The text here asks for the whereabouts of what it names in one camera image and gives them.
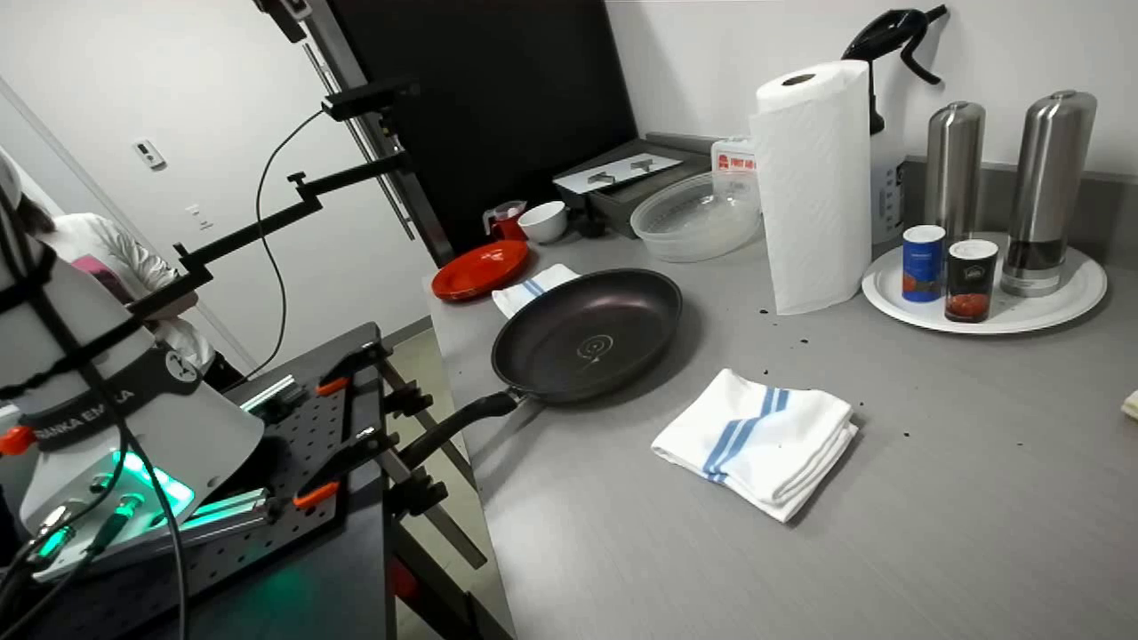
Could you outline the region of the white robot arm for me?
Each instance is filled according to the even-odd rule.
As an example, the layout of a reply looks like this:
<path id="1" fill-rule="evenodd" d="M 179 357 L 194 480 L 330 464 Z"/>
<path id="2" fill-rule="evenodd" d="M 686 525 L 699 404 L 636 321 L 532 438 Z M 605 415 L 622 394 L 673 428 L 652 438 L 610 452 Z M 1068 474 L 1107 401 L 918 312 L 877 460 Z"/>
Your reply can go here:
<path id="1" fill-rule="evenodd" d="M 35 449 L 19 520 L 33 566 L 74 569 L 111 525 L 115 549 L 186 529 L 238 474 L 262 424 L 211 388 L 179 350 L 78 272 L 19 206 L 27 178 L 0 157 L 3 186 L 3 408 Z"/>

